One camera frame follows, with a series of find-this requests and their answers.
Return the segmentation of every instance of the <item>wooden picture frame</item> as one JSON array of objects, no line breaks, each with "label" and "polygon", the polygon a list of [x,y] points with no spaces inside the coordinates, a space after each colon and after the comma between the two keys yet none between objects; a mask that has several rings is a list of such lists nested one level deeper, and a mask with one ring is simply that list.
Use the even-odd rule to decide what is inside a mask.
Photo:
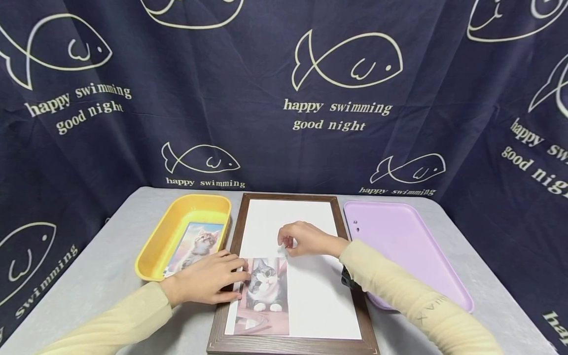
[{"label": "wooden picture frame", "polygon": [[[244,194],[235,225],[235,234],[231,244],[231,253],[240,254],[241,243],[247,222],[250,201],[253,199],[271,199],[284,201],[329,202],[333,213],[337,236],[348,239],[337,198],[323,195],[280,195],[280,194]],[[226,335],[229,304],[218,305],[209,337],[207,353],[230,355],[379,355],[377,340],[361,291],[351,291],[357,322],[361,331],[360,340],[351,339],[314,339],[301,337]]]}]

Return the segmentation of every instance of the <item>fish drawing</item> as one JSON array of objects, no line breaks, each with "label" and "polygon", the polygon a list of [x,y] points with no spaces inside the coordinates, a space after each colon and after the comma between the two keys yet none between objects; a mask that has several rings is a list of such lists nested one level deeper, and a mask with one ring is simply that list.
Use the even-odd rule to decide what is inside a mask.
[{"label": "fish drawing", "polygon": [[[57,35],[52,36],[52,31],[56,31]],[[51,57],[50,53],[56,53],[57,57]],[[63,53],[67,53],[68,57],[62,60]],[[6,69],[12,79],[33,90],[32,61],[47,68],[74,72],[104,65],[112,57],[112,50],[103,37],[79,16],[56,14],[36,23],[25,45],[18,44],[0,25],[0,57],[6,61]]]},{"label": "fish drawing", "polygon": [[[377,165],[377,171],[369,179],[371,183],[375,183],[385,176],[390,176],[399,182],[419,183],[446,172],[446,162],[437,153],[418,157],[395,169],[391,167],[393,157],[390,156]],[[407,177],[410,173],[413,173],[412,178],[416,181],[409,181]]]},{"label": "fish drawing", "polygon": [[237,17],[244,3],[244,0],[222,0],[227,4],[230,3],[237,4],[234,12],[226,20],[221,21],[219,23],[208,24],[208,25],[197,25],[197,24],[177,24],[173,23],[172,22],[173,19],[170,19],[169,17],[168,19],[166,19],[168,13],[171,14],[171,12],[177,12],[178,14],[180,14],[180,18],[182,18],[183,20],[187,20],[187,11],[185,7],[183,7],[182,5],[177,5],[177,6],[174,5],[174,3],[177,0],[159,0],[158,3],[161,4],[161,6],[156,6],[159,7],[159,9],[157,10],[152,10],[150,7],[148,7],[150,6],[150,3],[156,3],[155,0],[154,1],[140,0],[140,1],[142,2],[142,6],[144,6],[144,9],[146,10],[146,13],[148,13],[148,15],[157,23],[168,27],[184,28],[186,30],[210,30],[212,28],[223,27],[227,23],[233,21],[235,17]]},{"label": "fish drawing", "polygon": [[[42,265],[55,239],[57,227],[47,222],[23,225],[0,241],[0,306],[14,296]],[[14,253],[24,246],[24,253]]]},{"label": "fish drawing", "polygon": [[528,112],[532,112],[538,105],[540,105],[549,96],[554,94],[556,99],[556,106],[565,117],[568,118],[568,108],[562,101],[562,88],[568,84],[566,80],[566,72],[568,71],[568,55],[564,56],[550,73],[546,83],[534,95],[529,104]]},{"label": "fish drawing", "polygon": [[[306,67],[307,71],[302,75],[299,72],[302,63],[298,58],[298,52],[303,51],[305,46],[310,54],[310,68]],[[367,55],[365,57],[347,55],[361,51],[371,54],[371,58]],[[309,30],[298,41],[294,57],[296,67],[292,72],[292,86],[296,91],[300,89],[304,80],[314,69],[328,82],[348,89],[376,85],[395,77],[403,70],[402,53],[398,44],[390,36],[379,32],[369,32],[348,38],[316,60],[312,50],[312,30]],[[337,63],[346,70],[327,75],[321,66],[330,63]]]},{"label": "fish drawing", "polygon": [[568,0],[475,0],[467,37],[477,42],[506,42],[532,36],[553,24]]},{"label": "fish drawing", "polygon": [[211,174],[237,170],[241,167],[226,150],[208,144],[196,145],[178,157],[173,152],[170,142],[167,142],[162,147],[162,157],[165,159],[166,170],[170,174],[174,173],[178,164],[196,172]]}]

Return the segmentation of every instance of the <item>fish outline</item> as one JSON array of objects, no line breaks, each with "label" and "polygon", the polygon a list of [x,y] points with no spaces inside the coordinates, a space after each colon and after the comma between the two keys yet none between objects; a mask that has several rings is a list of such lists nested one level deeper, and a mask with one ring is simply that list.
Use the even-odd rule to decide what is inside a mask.
[{"label": "fish outline", "polygon": [[[157,23],[159,23],[163,26],[174,27],[174,28],[183,28],[183,29],[186,29],[186,30],[211,30],[213,28],[223,27],[226,24],[228,24],[229,22],[233,21],[235,19],[235,17],[237,17],[237,15],[241,11],[241,8],[243,7],[243,3],[244,3],[244,0],[240,0],[239,6],[235,10],[235,12],[228,19],[226,19],[223,22],[217,23],[217,24],[208,24],[208,25],[204,25],[204,26],[190,26],[190,25],[184,25],[184,24],[175,24],[175,23],[165,22],[165,21],[159,20],[155,17],[156,15],[163,15],[166,12],[168,12],[172,8],[172,5],[174,4],[175,1],[176,0],[170,0],[170,2],[162,10],[154,11],[154,10],[150,10],[149,8],[146,7],[144,0],[140,0],[140,2],[142,3],[142,6],[144,6],[144,9],[146,10],[146,13]],[[223,0],[223,1],[226,2],[226,3],[232,3],[235,0]]]},{"label": "fish outline", "polygon": [[474,27],[474,26],[471,25],[471,21],[473,20],[473,15],[475,14],[475,9],[477,8],[477,5],[479,3],[479,0],[475,0],[475,3],[473,4],[473,8],[471,9],[471,13],[469,15],[469,22],[467,24],[467,30],[466,30],[467,38],[469,38],[472,41],[477,41],[477,42],[496,43],[496,42],[514,41],[514,40],[522,39],[522,38],[525,38],[525,37],[530,37],[530,36],[540,32],[540,31],[544,30],[545,28],[547,28],[548,26],[550,26],[554,22],[556,22],[556,20],[564,13],[566,8],[568,7],[568,1],[566,1],[566,3],[564,4],[564,7],[560,11],[558,11],[560,9],[560,7],[562,6],[563,1],[564,0],[558,0],[558,6],[556,6],[556,8],[553,11],[548,13],[548,15],[542,15],[536,9],[536,0],[531,0],[531,14],[536,19],[545,19],[547,17],[552,16],[555,12],[558,12],[558,13],[556,14],[556,16],[552,20],[545,23],[542,27],[537,28],[536,30],[533,30],[532,32],[529,32],[527,34],[519,35],[519,36],[513,36],[513,37],[490,38],[490,39],[488,39],[488,38],[476,37],[476,36],[472,35],[471,33],[481,30],[483,27],[485,27],[488,24],[490,24],[491,22],[493,22],[493,20],[495,20],[496,18],[501,18],[504,15],[504,14],[499,13],[499,6],[501,4],[501,0],[494,0],[496,5],[495,5],[495,11],[494,11],[493,17],[491,19],[489,19],[487,22],[485,22],[483,25]]},{"label": "fish outline", "polygon": [[[422,169],[424,169],[424,167],[421,167],[421,168],[418,169],[416,172],[414,172],[414,174],[412,175],[412,177],[414,177],[415,179],[419,179],[418,181],[405,181],[405,180],[398,179],[396,176],[393,175],[393,172],[395,172],[395,171],[397,171],[397,170],[399,170],[399,169],[401,169],[401,168],[407,166],[408,164],[413,163],[413,162],[415,162],[415,161],[417,161],[417,160],[420,160],[420,159],[422,159],[422,158],[429,157],[429,156],[436,156],[436,157],[438,157],[438,158],[440,159],[440,161],[442,162],[442,169],[441,169],[441,171],[437,172],[437,173],[434,174],[434,175],[431,175],[431,176],[427,177],[426,179],[422,179],[422,178],[428,173],[429,168],[427,169],[426,172],[424,172],[424,173],[422,174],[422,176],[417,177],[416,174],[417,174],[419,171],[421,171]],[[443,174],[443,173],[446,172],[446,161],[444,160],[443,156],[441,156],[441,155],[438,154],[438,153],[430,153],[430,154],[426,154],[426,155],[424,155],[424,156],[421,156],[421,157],[412,159],[411,161],[406,162],[405,164],[399,166],[399,167],[396,168],[396,169],[392,169],[392,168],[391,168],[391,162],[392,162],[392,158],[393,158],[393,157],[394,157],[394,155],[391,155],[390,157],[383,159],[383,160],[377,165],[376,171],[373,173],[373,175],[371,175],[371,177],[370,177],[370,179],[369,179],[369,182],[370,182],[370,183],[375,183],[375,182],[377,182],[379,179],[381,179],[381,178],[383,178],[383,177],[385,177],[385,176],[390,176],[392,179],[394,179],[394,180],[396,180],[396,181],[398,181],[398,182],[403,182],[403,183],[419,183],[419,182],[424,182],[424,181],[426,181],[426,180],[428,180],[428,179],[433,178],[434,176],[437,176],[437,175],[440,175],[440,174]],[[383,163],[385,163],[385,162],[387,162],[387,172],[386,172],[386,173],[383,173],[383,174],[382,174],[381,176],[379,176],[379,177],[375,177],[377,174],[381,173],[380,167],[381,167],[381,165],[382,165]]]},{"label": "fish outline", "polygon": [[[5,237],[2,241],[0,241],[0,248],[2,248],[2,246],[3,246],[11,237],[13,237],[14,235],[17,235],[18,232],[20,232],[20,231],[22,231],[22,230],[24,230],[24,229],[26,229],[26,228],[33,227],[33,226],[35,226],[35,225],[46,225],[46,226],[48,226],[48,227],[52,227],[52,228],[53,228],[53,234],[52,234],[52,236],[51,236],[51,241],[49,242],[49,245],[47,246],[47,249],[46,249],[45,253],[43,254],[43,257],[41,258],[41,260],[40,260],[40,262],[38,263],[38,265],[36,266],[36,268],[31,272],[31,274],[29,274],[29,276],[24,280],[24,282],[22,282],[22,283],[20,284],[20,286],[18,286],[17,289],[15,289],[11,294],[9,294],[7,297],[5,297],[5,299],[3,299],[2,301],[0,301],[0,306],[3,305],[4,303],[6,303],[6,302],[7,302],[10,298],[12,298],[19,290],[21,290],[22,287],[24,287],[24,286],[27,284],[27,282],[30,280],[30,278],[31,278],[32,276],[34,276],[34,274],[37,272],[37,270],[39,269],[39,267],[43,264],[43,262],[44,262],[44,260],[45,260],[45,258],[46,258],[46,256],[47,256],[47,254],[49,254],[49,250],[51,249],[51,246],[53,245],[53,241],[55,240],[55,235],[56,235],[56,232],[57,232],[57,226],[56,226],[55,224],[49,223],[49,222],[33,222],[33,223],[28,223],[28,224],[25,224],[25,225],[23,225],[23,226],[21,226],[21,227],[15,229],[15,230],[13,230],[12,232],[10,232],[10,234],[8,234],[8,235]],[[46,235],[44,235],[41,239],[42,239],[43,241],[46,241],[46,240],[47,240]],[[29,257],[28,260],[31,260],[31,255],[30,255],[30,253],[31,253],[31,251],[30,251],[30,249],[28,249],[28,257]],[[11,266],[10,266],[10,271],[9,271],[10,274],[12,273],[12,268],[13,268],[14,262],[15,262],[15,260],[12,260],[12,263],[11,263]],[[11,282],[17,281],[17,280],[22,276],[22,275],[20,275],[18,278],[16,278],[16,280],[11,280],[11,279],[10,279],[10,277],[11,277],[10,274],[9,274],[9,280],[10,280]]]},{"label": "fish outline", "polygon": [[[170,160],[169,160],[168,157],[165,156],[165,149],[166,149],[166,147],[168,148],[168,150],[169,150],[171,156],[172,156],[173,158],[175,158],[175,160],[176,160],[176,162],[172,165],[172,168],[171,168],[171,169],[168,167],[168,161],[170,161]],[[188,164],[186,164],[186,163],[184,163],[184,162],[182,161],[183,157],[185,157],[189,152],[191,152],[191,151],[193,151],[193,150],[195,150],[195,149],[197,149],[197,148],[200,148],[200,147],[209,147],[209,148],[218,149],[218,150],[222,151],[223,153],[225,153],[226,155],[228,155],[231,159],[233,159],[233,162],[236,164],[236,167],[230,168],[230,169],[222,169],[222,170],[216,170],[216,171],[209,171],[209,172],[208,172],[208,171],[205,171],[205,170],[200,170],[200,169],[194,168],[194,167],[192,167],[192,166],[189,166]],[[233,155],[231,155],[231,154],[230,154],[229,152],[227,152],[225,149],[217,147],[216,145],[199,144],[199,145],[196,145],[196,146],[194,146],[194,147],[192,147],[192,148],[186,150],[186,152],[185,152],[184,154],[182,154],[181,156],[178,157],[178,156],[173,152],[172,147],[171,147],[171,145],[170,145],[170,142],[166,142],[166,144],[164,144],[164,145],[162,146],[161,153],[162,153],[162,157],[163,157],[164,160],[165,160],[165,161],[164,161],[164,167],[166,168],[166,170],[167,170],[170,174],[173,174],[173,173],[174,173],[174,170],[176,169],[176,166],[177,166],[178,164],[181,164],[181,165],[185,166],[185,167],[188,168],[188,169],[195,170],[196,172],[207,173],[207,174],[221,173],[221,172],[226,172],[226,171],[231,171],[231,170],[238,170],[238,169],[241,168],[239,162],[235,159],[235,157],[233,157]],[[208,166],[209,168],[216,169],[216,168],[219,167],[219,165],[221,165],[222,159],[219,160],[219,162],[217,163],[217,165],[210,165],[210,164],[209,164],[209,161],[210,161],[212,158],[213,158],[213,157],[209,157],[209,158],[207,159],[207,161],[205,162],[205,164],[206,164],[206,166]]]},{"label": "fish outline", "polygon": [[[537,93],[533,96],[530,104],[529,104],[529,108],[527,112],[532,112],[538,105],[540,105],[544,100],[546,100],[549,96],[551,96],[554,93],[557,93],[556,95],[556,101],[557,101],[557,106],[558,109],[568,118],[568,110],[566,110],[566,108],[564,107],[564,111],[560,108],[558,101],[559,101],[559,92],[560,89],[565,86],[568,85],[568,81],[563,82],[564,77],[566,76],[566,68],[568,68],[568,61],[566,61],[568,59],[568,55],[565,55],[562,59],[560,59],[560,61],[556,64],[556,66],[554,67],[554,69],[552,69],[552,72],[550,72],[550,75],[548,76],[548,79],[546,80],[546,83],[537,91]],[[548,92],[546,95],[544,95],[540,100],[538,100],[538,102],[535,103],[535,100],[537,99],[537,97],[542,93],[542,91],[550,85],[550,83],[552,82],[552,78],[554,77],[554,75],[556,74],[558,68],[560,68],[561,64],[565,62],[565,67],[564,70],[562,72],[562,74],[560,75],[560,79],[558,80],[558,84],[556,85],[556,87],[551,90],[550,92]]]},{"label": "fish outline", "polygon": [[[103,59],[101,62],[99,63],[95,63],[95,64],[90,64],[87,66],[80,66],[77,68],[68,68],[68,67],[64,67],[64,66],[56,66],[56,65],[51,65],[49,63],[46,63],[42,60],[37,59],[35,56],[33,56],[31,54],[31,46],[34,42],[34,36],[37,33],[37,31],[46,23],[48,23],[49,21],[55,20],[55,19],[60,19],[60,18],[72,18],[72,19],[76,19],[79,20],[80,22],[82,22],[84,25],[86,25],[93,33],[96,34],[96,36],[99,38],[99,40],[101,40],[101,43],[105,45],[106,49],[108,50],[108,55],[106,56],[105,59]],[[16,41],[14,41],[14,39],[12,39],[12,37],[10,37],[10,35],[4,30],[4,28],[0,25],[0,34],[3,35],[17,50],[19,50],[20,52],[22,52],[25,56],[26,56],[26,80],[27,83],[24,83],[23,81],[21,81],[18,76],[16,74],[14,74],[14,72],[12,71],[12,58],[6,54],[4,54],[1,50],[0,50],[0,57],[4,58],[5,62],[6,62],[6,69],[8,70],[8,74],[12,77],[12,79],[18,83],[20,86],[25,87],[28,90],[33,90],[33,85],[32,85],[32,79],[31,79],[31,68],[30,68],[30,60],[33,60],[34,62],[41,64],[47,68],[50,69],[56,69],[56,70],[61,70],[64,72],[78,72],[78,71],[82,71],[82,70],[88,70],[88,69],[93,69],[93,68],[98,68],[99,66],[102,66],[104,64],[106,64],[106,62],[108,62],[110,60],[110,58],[112,57],[112,49],[110,48],[110,46],[108,45],[108,43],[106,43],[106,41],[104,40],[104,38],[85,20],[83,20],[82,18],[80,18],[79,16],[73,15],[73,14],[68,14],[68,13],[64,13],[64,14],[55,14],[55,15],[50,15],[47,16],[41,20],[39,20],[35,26],[32,28],[30,34],[28,35],[28,43],[27,43],[27,48],[24,50],[18,43],[16,43]],[[68,45],[68,54],[72,59],[77,59],[76,57],[73,57],[73,55],[71,54],[71,49],[73,47],[73,44],[75,43],[75,39],[72,39],[69,42]]]},{"label": "fish outline", "polygon": [[[340,42],[339,44],[336,44],[334,47],[332,47],[330,50],[328,50],[325,54],[323,54],[317,61],[314,58],[314,51],[312,50],[312,32],[314,29],[309,30],[308,32],[306,32],[298,41],[297,45],[296,45],[296,50],[294,52],[294,59],[296,61],[296,66],[294,67],[294,70],[292,71],[292,86],[294,87],[294,89],[296,91],[298,91],[300,89],[300,86],[302,85],[302,83],[304,82],[304,80],[308,77],[308,75],[312,72],[312,70],[315,68],[316,71],[318,72],[318,74],[320,74],[321,77],[323,77],[326,81],[336,85],[336,86],[340,86],[340,87],[345,87],[347,89],[359,89],[361,87],[368,87],[368,86],[373,86],[376,84],[379,84],[383,81],[387,81],[393,77],[395,77],[396,75],[398,75],[399,73],[402,72],[403,70],[403,60],[402,60],[402,52],[400,51],[400,47],[398,46],[398,44],[396,43],[396,41],[389,35],[380,33],[380,32],[367,32],[364,34],[360,34],[357,36],[353,36],[350,37],[346,40],[344,40],[343,42]],[[398,60],[399,60],[399,66],[400,69],[391,74],[391,76],[388,76],[384,79],[381,79],[379,81],[375,81],[375,82],[371,82],[371,83],[367,83],[367,84],[362,84],[362,85],[346,85],[346,84],[342,84],[340,82],[337,82],[331,78],[329,78],[327,75],[325,75],[321,69],[318,67],[318,63],[321,62],[325,57],[327,57],[329,54],[331,54],[333,51],[335,51],[336,49],[338,49],[339,47],[341,47],[342,45],[349,43],[353,40],[357,40],[359,38],[363,38],[363,37],[371,37],[371,36],[376,36],[376,37],[380,37],[380,38],[384,38],[387,41],[389,41],[389,43],[392,44],[392,46],[395,48],[396,50],[396,54],[398,56]],[[299,59],[298,59],[298,51],[300,49],[300,46],[302,45],[302,43],[304,42],[304,40],[306,39],[306,37],[308,37],[308,47],[309,47],[309,52],[310,52],[310,59],[312,61],[312,67],[305,73],[305,75],[302,77],[302,79],[300,80],[300,82],[298,84],[296,84],[295,82],[295,76],[296,76],[296,71],[298,70],[298,68],[300,67],[300,65],[302,63],[300,63]],[[369,71],[363,76],[360,77],[356,74],[354,74],[354,70],[356,67],[359,66],[360,63],[362,63],[363,61],[365,61],[366,58],[363,58],[362,60],[360,60],[357,64],[355,64],[355,66],[353,66],[353,68],[351,69],[351,77],[357,79],[357,80],[363,80],[364,78],[366,78],[370,72],[375,68],[375,64],[377,62],[375,62],[372,66],[371,69],[369,69]]]}]

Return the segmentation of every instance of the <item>purple tray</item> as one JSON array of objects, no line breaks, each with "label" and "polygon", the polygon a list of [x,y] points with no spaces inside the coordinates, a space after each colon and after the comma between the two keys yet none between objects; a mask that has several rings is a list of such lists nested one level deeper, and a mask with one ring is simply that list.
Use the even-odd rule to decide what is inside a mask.
[{"label": "purple tray", "polygon": [[[359,239],[402,266],[469,313],[473,300],[430,234],[422,218],[405,203],[347,202],[343,207],[351,239]],[[381,298],[367,293],[383,310],[394,310]]]}]

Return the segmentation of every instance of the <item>kitten picture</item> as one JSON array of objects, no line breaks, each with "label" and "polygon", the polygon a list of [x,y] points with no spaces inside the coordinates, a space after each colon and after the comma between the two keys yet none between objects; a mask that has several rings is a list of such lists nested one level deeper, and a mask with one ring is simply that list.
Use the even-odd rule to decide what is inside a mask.
[{"label": "kitten picture", "polygon": [[222,224],[189,223],[163,274],[171,276],[217,251]]},{"label": "kitten picture", "polygon": [[248,259],[250,281],[243,283],[235,335],[289,335],[286,258]]},{"label": "kitten picture", "polygon": [[183,270],[204,256],[212,254],[211,249],[217,244],[219,232],[220,231],[216,231],[215,233],[206,232],[201,228],[197,238],[195,238],[193,249],[189,250],[182,261],[180,261],[177,270]]},{"label": "kitten picture", "polygon": [[261,312],[282,312],[287,306],[286,272],[277,274],[274,268],[258,260],[256,268],[250,273],[250,285],[247,290],[247,308]]}]

